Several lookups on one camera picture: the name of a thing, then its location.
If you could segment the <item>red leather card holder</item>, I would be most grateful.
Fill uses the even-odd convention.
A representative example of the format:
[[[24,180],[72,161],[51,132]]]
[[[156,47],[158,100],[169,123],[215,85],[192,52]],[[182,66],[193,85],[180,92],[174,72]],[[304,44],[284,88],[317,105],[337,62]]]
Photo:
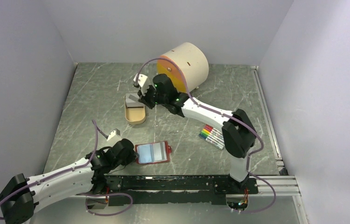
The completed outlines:
[[[138,154],[138,164],[157,164],[170,161],[172,148],[167,141],[160,141],[136,145],[135,152]]]

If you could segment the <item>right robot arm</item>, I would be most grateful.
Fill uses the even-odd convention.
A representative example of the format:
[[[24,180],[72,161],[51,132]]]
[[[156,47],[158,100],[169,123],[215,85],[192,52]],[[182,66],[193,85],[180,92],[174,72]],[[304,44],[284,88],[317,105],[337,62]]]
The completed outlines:
[[[139,89],[139,102],[153,109],[162,105],[171,114],[195,119],[217,129],[223,136],[224,148],[231,156],[229,188],[241,193],[247,186],[247,154],[254,146],[255,129],[245,111],[222,110],[205,104],[188,94],[178,92],[166,74],[150,81],[143,74],[135,75],[134,86]]]

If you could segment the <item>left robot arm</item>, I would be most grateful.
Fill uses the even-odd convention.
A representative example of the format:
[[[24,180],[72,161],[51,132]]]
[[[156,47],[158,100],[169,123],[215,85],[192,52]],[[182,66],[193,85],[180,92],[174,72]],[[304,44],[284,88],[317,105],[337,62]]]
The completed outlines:
[[[55,171],[31,177],[17,174],[0,193],[1,219],[22,224],[39,210],[70,196],[107,193],[110,187],[105,175],[136,158],[133,143],[121,139]]]

